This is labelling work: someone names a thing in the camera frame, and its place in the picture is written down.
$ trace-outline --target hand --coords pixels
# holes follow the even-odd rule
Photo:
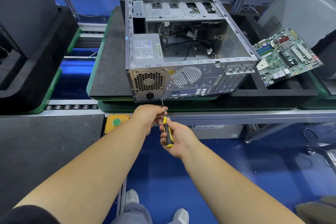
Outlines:
[[[144,126],[146,135],[148,136],[153,124],[158,124],[163,120],[163,112],[167,114],[166,110],[168,110],[168,107],[166,106],[140,105],[135,109],[133,115],[131,116],[131,120],[136,120]]]
[[[162,121],[159,122],[160,131],[162,132],[160,143],[171,155],[182,159],[189,150],[193,150],[199,141],[195,134],[187,126],[173,122],[169,117],[167,117],[167,124],[170,127],[174,145],[170,149],[166,146],[167,133],[163,132],[164,128]]]

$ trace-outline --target green button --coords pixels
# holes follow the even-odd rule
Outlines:
[[[119,126],[120,123],[121,123],[120,119],[114,119],[113,122],[112,122],[113,126]]]

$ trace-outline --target blue ram slot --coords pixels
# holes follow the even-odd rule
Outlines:
[[[272,49],[272,46],[271,46],[270,44],[268,44],[268,45],[266,45],[266,46],[264,46],[264,47],[258,49],[258,50],[257,50],[257,53],[258,53],[258,54],[262,54],[262,53],[267,52],[267,51],[269,51],[269,50],[271,50],[271,49]]]

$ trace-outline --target white shoe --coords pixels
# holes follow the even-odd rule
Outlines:
[[[180,208],[174,214],[173,221],[177,220],[181,222],[181,224],[188,224],[189,223],[189,214],[186,209]]]
[[[125,205],[128,205],[130,203],[139,203],[139,196],[138,193],[134,189],[130,189],[126,192],[126,201]]]

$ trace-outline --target gray mat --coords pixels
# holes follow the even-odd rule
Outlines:
[[[119,6],[114,9],[89,96],[132,96],[125,70],[125,25]]]
[[[104,115],[0,118],[0,216],[100,138]]]

